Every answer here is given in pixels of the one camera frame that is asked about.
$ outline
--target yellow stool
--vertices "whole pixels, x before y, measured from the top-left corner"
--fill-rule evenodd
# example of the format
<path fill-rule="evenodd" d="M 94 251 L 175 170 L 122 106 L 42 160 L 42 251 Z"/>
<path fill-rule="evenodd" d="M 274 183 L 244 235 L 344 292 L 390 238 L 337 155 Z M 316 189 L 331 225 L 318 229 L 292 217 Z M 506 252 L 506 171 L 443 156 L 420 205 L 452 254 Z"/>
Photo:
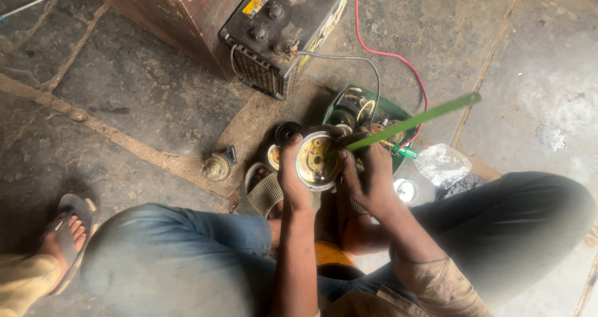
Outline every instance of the yellow stool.
<path fill-rule="evenodd" d="M 315 242 L 315 250 L 318 275 L 345 281 L 365 275 L 351 256 L 336 244 L 318 240 Z"/>

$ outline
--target blue jeans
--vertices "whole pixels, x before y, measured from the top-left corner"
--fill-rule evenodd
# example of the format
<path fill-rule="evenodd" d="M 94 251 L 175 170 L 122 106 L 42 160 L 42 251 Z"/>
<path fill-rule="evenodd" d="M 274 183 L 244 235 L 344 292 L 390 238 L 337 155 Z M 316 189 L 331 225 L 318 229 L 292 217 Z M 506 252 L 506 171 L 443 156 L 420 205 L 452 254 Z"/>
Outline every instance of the blue jeans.
<path fill-rule="evenodd" d="M 490 307 L 540 280 L 591 226 L 596 206 L 568 178 L 510 173 L 412 213 L 455 260 Z M 123 316 L 265 316 L 276 262 L 260 216 L 197 212 L 148 203 L 104 223 L 88 245 L 81 277 Z M 318 277 L 334 301 L 381 285 L 414 300 L 387 264 L 354 281 Z"/>

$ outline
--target plastic bag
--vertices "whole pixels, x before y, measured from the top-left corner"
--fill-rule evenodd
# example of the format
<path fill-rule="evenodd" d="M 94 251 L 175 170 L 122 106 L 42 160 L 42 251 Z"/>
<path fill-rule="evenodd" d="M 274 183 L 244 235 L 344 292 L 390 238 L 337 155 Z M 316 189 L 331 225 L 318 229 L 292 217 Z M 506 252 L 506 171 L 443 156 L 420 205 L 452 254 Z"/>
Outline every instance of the plastic bag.
<path fill-rule="evenodd" d="M 444 189 L 458 182 L 471 170 L 469 160 L 446 144 L 430 146 L 419 153 L 414 162 L 419 173 Z"/>

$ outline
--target rubber sandal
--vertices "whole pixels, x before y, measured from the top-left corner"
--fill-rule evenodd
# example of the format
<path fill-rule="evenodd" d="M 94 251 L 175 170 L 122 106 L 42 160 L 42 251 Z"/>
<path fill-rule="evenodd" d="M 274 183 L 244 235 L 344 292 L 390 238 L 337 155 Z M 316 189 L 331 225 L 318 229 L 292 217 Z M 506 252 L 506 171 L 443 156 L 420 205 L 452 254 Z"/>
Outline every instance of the rubber sandal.
<path fill-rule="evenodd" d="M 255 174 L 261 168 L 270 171 L 270 168 L 266 164 L 260 162 L 251 165 L 249 170 L 247 170 L 247 174 L 245 174 L 246 191 L 249 190 L 249 185 L 253 182 Z M 265 218 L 268 218 L 268 214 L 274 205 L 283 199 L 282 189 L 278 184 L 278 173 L 270 172 L 270 175 L 267 175 L 264 179 L 260 180 L 258 184 L 247 193 L 247 199 L 251 206 Z"/>
<path fill-rule="evenodd" d="M 91 199 L 82 199 L 71 193 L 65 194 L 62 199 L 60 199 L 56 215 L 63 212 L 66 214 L 61 219 L 54 220 L 54 222 L 48 225 L 44 236 L 51 232 L 56 233 L 58 244 L 60 245 L 60 249 L 62 250 L 62 254 L 64 255 L 66 264 L 69 265 L 69 268 L 62 280 L 60 280 L 60 283 L 58 283 L 56 288 L 48 293 L 48 295 L 60 294 L 71 283 L 72 278 L 81 266 L 81 259 L 83 258 L 83 253 L 85 252 L 87 244 L 97 230 L 98 212 Z M 77 252 L 75 241 L 73 240 L 71 229 L 68 225 L 68 220 L 72 215 L 77 215 L 79 220 L 81 220 L 81 223 L 85 227 L 83 233 L 87 234 L 87 238 L 79 252 Z"/>

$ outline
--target car battery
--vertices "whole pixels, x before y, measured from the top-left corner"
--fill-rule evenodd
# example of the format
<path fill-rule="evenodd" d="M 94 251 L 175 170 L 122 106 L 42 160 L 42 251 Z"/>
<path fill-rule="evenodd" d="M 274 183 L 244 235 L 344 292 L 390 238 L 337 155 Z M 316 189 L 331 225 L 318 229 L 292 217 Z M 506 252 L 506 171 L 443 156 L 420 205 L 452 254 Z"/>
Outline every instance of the car battery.
<path fill-rule="evenodd" d="M 220 30 L 241 81 L 284 100 L 309 63 L 287 49 L 316 52 L 339 22 L 348 0 L 243 0 Z"/>

